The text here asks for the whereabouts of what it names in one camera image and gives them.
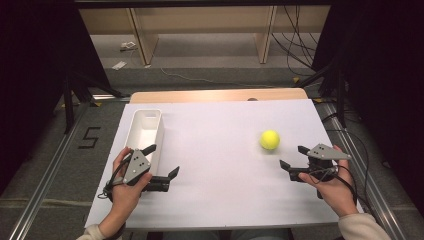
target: white table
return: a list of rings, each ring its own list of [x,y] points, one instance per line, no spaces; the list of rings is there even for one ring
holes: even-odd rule
[[[306,167],[297,146],[331,145],[311,100],[128,104],[99,184],[124,147],[133,113],[160,109],[165,136],[158,174],[180,166],[167,193],[143,193],[127,228],[149,231],[296,227],[337,222],[316,190],[291,182],[279,159]],[[281,142],[273,152],[258,143],[274,129]],[[95,197],[86,226],[99,223],[111,207]]]

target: white plastic bin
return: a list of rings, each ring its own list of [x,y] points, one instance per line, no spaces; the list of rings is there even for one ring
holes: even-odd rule
[[[157,109],[141,109],[134,113],[125,146],[145,149],[156,144],[156,151],[146,156],[150,161],[150,172],[157,175],[164,135],[162,113]]]

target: hand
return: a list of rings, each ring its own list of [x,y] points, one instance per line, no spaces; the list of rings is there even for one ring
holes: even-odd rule
[[[113,171],[118,168],[121,161],[130,153],[131,149],[125,147],[116,159],[113,161]],[[116,178],[123,177],[126,167],[123,167],[117,174]],[[113,236],[119,228],[125,223],[132,211],[138,204],[141,191],[149,183],[152,178],[151,173],[145,173],[134,186],[127,184],[116,185],[112,189],[113,205],[109,214],[99,224],[100,232],[104,237]]]
[[[334,146],[334,149],[341,151],[337,146]],[[345,167],[349,169],[348,161],[339,160],[338,165],[342,166],[338,168],[338,176],[352,185],[352,178],[350,173],[343,168]],[[356,205],[353,202],[352,192],[338,179],[334,178],[328,182],[319,182],[318,179],[310,176],[307,173],[300,173],[299,178],[309,185],[315,187],[321,193],[324,201],[339,217],[358,213],[358,209],[356,209]]]

